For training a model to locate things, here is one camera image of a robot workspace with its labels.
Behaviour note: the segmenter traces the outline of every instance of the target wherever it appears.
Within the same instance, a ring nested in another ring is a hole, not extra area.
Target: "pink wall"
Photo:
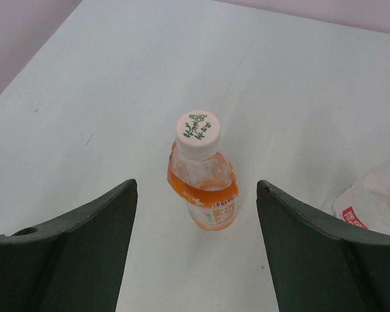
[[[390,0],[221,0],[390,33]]]
[[[0,93],[81,0],[0,0]]]

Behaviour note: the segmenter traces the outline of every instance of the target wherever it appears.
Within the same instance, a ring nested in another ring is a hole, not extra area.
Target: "white bottle cap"
[[[205,110],[194,110],[177,122],[177,148],[183,156],[203,161],[219,149],[221,128],[218,119]]]

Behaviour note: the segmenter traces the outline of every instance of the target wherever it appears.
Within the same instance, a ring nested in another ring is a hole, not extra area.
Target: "red label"
[[[349,207],[343,211],[343,218],[345,222],[358,226],[359,228],[368,229],[363,222],[357,218],[356,213],[352,207]]]

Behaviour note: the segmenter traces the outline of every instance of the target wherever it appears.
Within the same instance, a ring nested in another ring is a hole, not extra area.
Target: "white table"
[[[218,114],[240,212],[198,229],[166,182],[177,119]],[[390,35],[209,0],[85,0],[0,97],[0,233],[129,178],[117,311],[277,311],[255,207],[319,206],[390,157]]]

